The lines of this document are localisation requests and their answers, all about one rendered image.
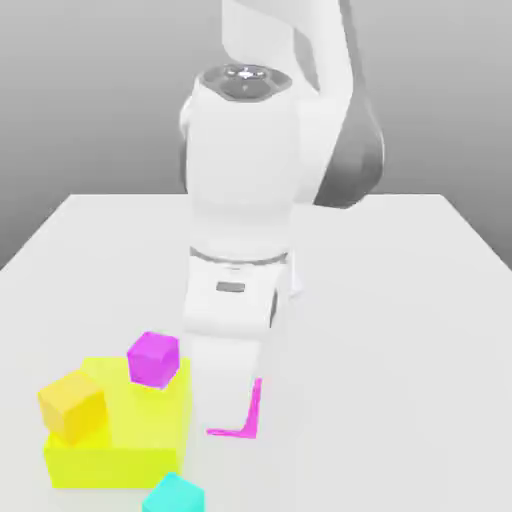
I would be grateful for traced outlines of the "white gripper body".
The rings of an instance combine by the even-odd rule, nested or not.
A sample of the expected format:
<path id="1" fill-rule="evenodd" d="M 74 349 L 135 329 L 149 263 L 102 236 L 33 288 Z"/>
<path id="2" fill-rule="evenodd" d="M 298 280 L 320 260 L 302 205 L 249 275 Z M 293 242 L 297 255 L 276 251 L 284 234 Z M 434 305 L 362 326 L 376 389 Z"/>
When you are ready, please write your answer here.
<path id="1" fill-rule="evenodd" d="M 260 342 L 191 334 L 187 354 L 197 423 L 204 429 L 241 429 L 248 415 Z"/>

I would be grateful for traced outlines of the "small pink cube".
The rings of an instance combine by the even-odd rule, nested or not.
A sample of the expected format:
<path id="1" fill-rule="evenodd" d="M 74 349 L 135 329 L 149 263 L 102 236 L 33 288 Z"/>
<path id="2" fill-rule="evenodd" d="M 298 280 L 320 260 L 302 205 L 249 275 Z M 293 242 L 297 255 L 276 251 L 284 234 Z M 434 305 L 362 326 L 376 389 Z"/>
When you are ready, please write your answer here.
<path id="1" fill-rule="evenodd" d="M 244 426 L 241 429 L 214 429 L 208 428 L 206 434 L 210 436 L 231 437 L 239 439 L 255 439 L 259 426 L 259 408 L 262 391 L 262 379 L 254 381 L 251 400 Z"/>

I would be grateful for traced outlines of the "small purple cube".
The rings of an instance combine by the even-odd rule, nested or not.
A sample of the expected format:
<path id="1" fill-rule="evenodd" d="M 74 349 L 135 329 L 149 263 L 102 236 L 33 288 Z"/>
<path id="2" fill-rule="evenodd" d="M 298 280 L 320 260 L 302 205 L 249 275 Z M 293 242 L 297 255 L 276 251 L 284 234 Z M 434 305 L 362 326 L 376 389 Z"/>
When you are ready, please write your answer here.
<path id="1" fill-rule="evenodd" d="M 132 382 L 163 390 L 180 368 L 179 339 L 144 332 L 127 352 Z"/>

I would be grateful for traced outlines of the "small cyan cube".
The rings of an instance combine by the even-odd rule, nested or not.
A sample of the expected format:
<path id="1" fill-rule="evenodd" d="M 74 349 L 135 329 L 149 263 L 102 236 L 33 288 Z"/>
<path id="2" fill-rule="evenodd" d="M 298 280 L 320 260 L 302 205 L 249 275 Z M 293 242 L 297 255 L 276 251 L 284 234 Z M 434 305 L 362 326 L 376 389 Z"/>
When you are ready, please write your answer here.
<path id="1" fill-rule="evenodd" d="M 144 499 L 142 512 L 205 512 L 204 490 L 168 473 Z"/>

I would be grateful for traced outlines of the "small orange cube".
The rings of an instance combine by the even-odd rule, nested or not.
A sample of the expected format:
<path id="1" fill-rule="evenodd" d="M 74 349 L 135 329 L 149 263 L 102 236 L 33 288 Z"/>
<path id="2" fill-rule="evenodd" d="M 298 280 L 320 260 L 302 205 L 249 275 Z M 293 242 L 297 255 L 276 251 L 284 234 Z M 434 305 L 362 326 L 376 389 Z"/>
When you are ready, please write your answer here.
<path id="1" fill-rule="evenodd" d="M 107 421 L 104 390 L 82 370 L 74 370 L 38 392 L 44 425 L 74 445 Z"/>

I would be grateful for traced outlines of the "large yellow box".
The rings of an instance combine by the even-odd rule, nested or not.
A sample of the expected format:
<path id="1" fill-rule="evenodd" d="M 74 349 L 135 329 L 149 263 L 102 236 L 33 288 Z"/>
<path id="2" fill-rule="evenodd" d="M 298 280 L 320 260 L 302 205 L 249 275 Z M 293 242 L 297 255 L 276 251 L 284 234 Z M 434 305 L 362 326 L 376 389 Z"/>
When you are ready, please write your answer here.
<path id="1" fill-rule="evenodd" d="M 131 382 L 123 357 L 88 357 L 80 369 L 102 386 L 108 423 L 75 445 L 48 436 L 52 486 L 150 489 L 167 473 L 180 473 L 192 408 L 190 361 L 181 359 L 163 390 Z"/>

